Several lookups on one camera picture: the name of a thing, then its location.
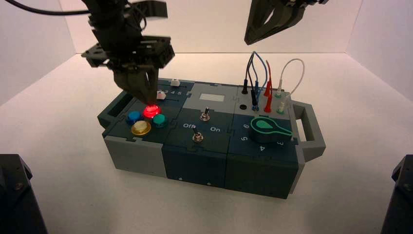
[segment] yellow button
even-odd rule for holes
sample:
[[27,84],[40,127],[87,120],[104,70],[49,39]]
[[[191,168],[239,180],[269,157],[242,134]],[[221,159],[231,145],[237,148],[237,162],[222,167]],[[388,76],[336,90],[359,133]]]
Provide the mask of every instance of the yellow button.
[[143,120],[138,121],[132,126],[131,131],[137,136],[146,135],[150,131],[150,124]]

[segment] white table surface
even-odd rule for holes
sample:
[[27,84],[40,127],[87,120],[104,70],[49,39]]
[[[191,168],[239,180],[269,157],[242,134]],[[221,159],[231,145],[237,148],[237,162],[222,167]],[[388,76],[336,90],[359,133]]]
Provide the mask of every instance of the white table surface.
[[[263,56],[274,79],[306,62],[293,99],[313,105],[327,145],[287,200],[117,170],[96,116],[120,90],[79,55],[0,107],[0,152],[30,166],[51,234],[379,233],[392,170],[413,152],[413,103],[346,54]],[[160,77],[242,84],[248,58],[177,54]]]

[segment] blue wire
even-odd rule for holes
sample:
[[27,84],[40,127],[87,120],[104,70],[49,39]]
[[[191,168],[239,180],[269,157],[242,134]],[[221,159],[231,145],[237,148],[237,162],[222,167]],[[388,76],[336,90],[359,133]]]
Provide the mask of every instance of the blue wire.
[[252,57],[251,66],[252,66],[252,70],[254,70],[254,73],[255,73],[255,80],[258,81],[257,71],[255,71],[255,67],[254,67],[254,57]]
[[267,84],[267,81],[268,81],[268,72],[267,72],[267,66],[265,65],[264,60],[261,58],[261,56],[258,55],[257,52],[255,52],[255,51],[252,52],[252,53],[255,54],[255,55],[260,59],[261,63],[262,63],[263,66],[264,66],[264,69],[265,69],[265,82],[264,82],[263,86],[261,87],[261,89],[257,92],[257,102],[258,102],[259,99],[260,99],[261,90],[264,88],[265,84]]

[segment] red button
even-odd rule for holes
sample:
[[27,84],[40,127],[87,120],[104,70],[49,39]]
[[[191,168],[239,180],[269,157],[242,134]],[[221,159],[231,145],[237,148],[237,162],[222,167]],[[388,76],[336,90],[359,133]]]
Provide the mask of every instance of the red button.
[[143,111],[143,116],[145,118],[153,118],[155,115],[161,113],[161,108],[157,105],[149,105]]

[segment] black cable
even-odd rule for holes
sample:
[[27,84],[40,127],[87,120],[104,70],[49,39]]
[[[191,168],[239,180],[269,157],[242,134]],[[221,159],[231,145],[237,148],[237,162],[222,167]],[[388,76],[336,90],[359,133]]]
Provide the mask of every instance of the black cable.
[[23,9],[25,11],[30,11],[33,13],[41,14],[41,15],[48,15],[48,16],[74,16],[74,15],[83,15],[83,14],[88,14],[88,10],[83,10],[83,11],[45,11],[45,10],[40,10],[40,9],[35,9],[30,6],[23,5],[19,2],[16,2],[14,0],[5,0],[6,2],[12,4],[13,6],[16,6],[20,9]]
[[249,81],[251,82],[251,89],[254,89],[254,85],[252,84],[251,74],[249,73],[249,67],[251,65],[251,61],[253,60],[253,58],[254,58],[254,54],[251,54],[251,57],[249,57],[248,64],[246,66],[246,71],[245,71],[245,79],[247,78],[247,75],[248,75]]
[[139,13],[142,15],[143,22],[144,22],[143,28],[140,28],[140,22],[138,22],[137,18],[136,18],[135,16],[133,16],[133,18],[135,18],[135,21],[136,21],[136,23],[138,24],[140,31],[145,30],[146,25],[148,24],[148,23],[146,22],[146,16],[145,16],[145,14],[143,13],[143,11],[142,11],[139,7],[137,7],[136,4],[133,5],[133,4],[130,3],[129,1],[128,1],[127,3],[128,3],[129,7],[130,7],[132,10],[136,10],[137,12],[139,12]]

